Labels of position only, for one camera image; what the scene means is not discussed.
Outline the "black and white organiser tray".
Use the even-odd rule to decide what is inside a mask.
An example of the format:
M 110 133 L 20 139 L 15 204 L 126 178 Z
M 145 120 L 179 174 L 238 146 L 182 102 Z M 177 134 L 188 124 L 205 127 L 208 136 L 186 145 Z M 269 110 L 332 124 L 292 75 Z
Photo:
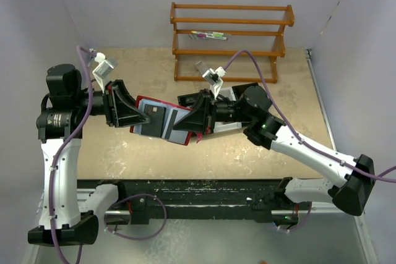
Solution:
M 228 132 L 248 125 L 249 119 L 243 115 L 239 115 L 235 110 L 235 107 L 243 92 L 246 91 L 246 89 L 248 89 L 249 87 L 255 87 L 257 85 L 258 83 L 256 82 L 236 85 L 232 87 L 223 87 L 216 98 L 215 127 L 213 133 L 201 134 L 207 135 L 220 132 Z M 178 96 L 179 105 L 185 108 L 189 108 L 190 111 L 192 111 L 192 107 L 200 93 L 202 92 L 199 91 L 197 93 L 190 93 Z

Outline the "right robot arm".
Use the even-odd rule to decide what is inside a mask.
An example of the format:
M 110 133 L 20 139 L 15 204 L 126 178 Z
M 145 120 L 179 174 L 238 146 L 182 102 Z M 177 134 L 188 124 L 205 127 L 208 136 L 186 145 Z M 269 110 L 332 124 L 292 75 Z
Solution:
M 280 208 L 325 202 L 346 214 L 362 215 L 375 184 L 372 158 L 339 153 L 305 137 L 274 116 L 272 105 L 267 92 L 257 84 L 247 85 L 235 101 L 216 100 L 211 91 L 203 89 L 191 111 L 175 122 L 174 129 L 209 134 L 216 122 L 243 122 L 243 133 L 251 143 L 289 156 L 322 175 L 320 179 L 282 179 L 275 194 Z

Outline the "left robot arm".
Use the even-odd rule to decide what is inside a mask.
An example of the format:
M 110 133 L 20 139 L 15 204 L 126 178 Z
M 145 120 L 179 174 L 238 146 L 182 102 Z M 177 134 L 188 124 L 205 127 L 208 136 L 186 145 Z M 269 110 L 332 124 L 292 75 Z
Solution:
M 77 199 L 77 163 L 82 130 L 89 116 L 104 116 L 110 127 L 146 124 L 122 80 L 105 83 L 103 91 L 82 88 L 82 75 L 72 64 L 47 71 L 48 94 L 37 118 L 38 139 L 45 165 L 43 211 L 38 226 L 27 233 L 29 244 L 92 245 L 105 205 L 120 210 L 127 194 L 115 185 L 98 186 L 82 204 Z

